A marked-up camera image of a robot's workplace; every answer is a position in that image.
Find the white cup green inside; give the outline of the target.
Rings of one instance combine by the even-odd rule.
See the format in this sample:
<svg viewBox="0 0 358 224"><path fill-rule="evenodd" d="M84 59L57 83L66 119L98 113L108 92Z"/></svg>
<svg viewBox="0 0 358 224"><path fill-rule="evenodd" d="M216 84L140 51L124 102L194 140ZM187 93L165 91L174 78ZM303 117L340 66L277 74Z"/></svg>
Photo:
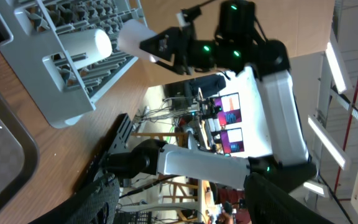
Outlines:
<svg viewBox="0 0 358 224"><path fill-rule="evenodd" d="M74 63L81 69L103 60L112 54L111 41L102 29L88 29L59 35L59 39L70 56L85 53L87 58Z"/></svg>

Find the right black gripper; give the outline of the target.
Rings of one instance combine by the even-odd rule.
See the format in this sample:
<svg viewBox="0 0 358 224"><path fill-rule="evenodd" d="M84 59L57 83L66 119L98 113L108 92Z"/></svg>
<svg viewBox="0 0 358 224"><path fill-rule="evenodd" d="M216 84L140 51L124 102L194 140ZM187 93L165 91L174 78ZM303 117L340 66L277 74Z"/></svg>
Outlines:
<svg viewBox="0 0 358 224"><path fill-rule="evenodd" d="M155 64L177 75L191 75L193 72L206 73L216 67L216 42L198 40L193 26L170 27L167 30L143 40L140 49L158 58L171 61L173 65L162 61Z"/></svg>

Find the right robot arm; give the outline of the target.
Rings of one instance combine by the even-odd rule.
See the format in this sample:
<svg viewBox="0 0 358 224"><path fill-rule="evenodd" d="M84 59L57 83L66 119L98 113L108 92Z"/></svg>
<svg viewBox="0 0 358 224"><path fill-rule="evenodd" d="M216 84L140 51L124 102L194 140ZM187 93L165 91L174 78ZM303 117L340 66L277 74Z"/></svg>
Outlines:
<svg viewBox="0 0 358 224"><path fill-rule="evenodd" d="M109 156L102 167L124 178L138 173L181 175L241 189L257 175L285 192L316 175L303 139L285 45L268 39L251 1L223 1L212 40L196 37L201 6L182 10L180 25L154 33L136 20L124 23L119 48L178 75L228 70L249 74L260 98L256 119L246 119L241 138L264 147L264 156L226 157L148 139L131 152Z"/></svg>

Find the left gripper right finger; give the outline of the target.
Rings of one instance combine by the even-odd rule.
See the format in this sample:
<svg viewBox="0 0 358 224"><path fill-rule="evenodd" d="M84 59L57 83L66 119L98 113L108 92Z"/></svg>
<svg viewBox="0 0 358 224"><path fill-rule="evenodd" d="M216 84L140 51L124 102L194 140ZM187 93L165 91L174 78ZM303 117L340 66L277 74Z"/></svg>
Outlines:
<svg viewBox="0 0 358 224"><path fill-rule="evenodd" d="M244 181L252 224L332 224L259 174Z"/></svg>

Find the white cup pink inside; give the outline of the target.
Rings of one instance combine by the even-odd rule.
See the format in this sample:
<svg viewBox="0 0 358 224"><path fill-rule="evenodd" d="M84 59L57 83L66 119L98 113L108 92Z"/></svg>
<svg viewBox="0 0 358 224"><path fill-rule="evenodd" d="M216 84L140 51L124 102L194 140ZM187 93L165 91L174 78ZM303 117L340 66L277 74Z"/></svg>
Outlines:
<svg viewBox="0 0 358 224"><path fill-rule="evenodd" d="M135 19L130 19L124 23L122 29L119 31L117 39L119 50L134 57L156 63L160 58L140 49L140 43L143 40L147 40L156 35L154 31L150 30L143 23Z"/></svg>

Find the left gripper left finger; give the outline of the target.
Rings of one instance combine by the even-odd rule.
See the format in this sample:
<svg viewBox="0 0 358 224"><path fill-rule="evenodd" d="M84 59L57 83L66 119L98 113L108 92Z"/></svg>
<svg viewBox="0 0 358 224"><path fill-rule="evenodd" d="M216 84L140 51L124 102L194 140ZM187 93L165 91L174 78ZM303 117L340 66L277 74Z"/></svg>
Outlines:
<svg viewBox="0 0 358 224"><path fill-rule="evenodd" d="M112 224L119 201L119 181L107 173L31 224Z"/></svg>

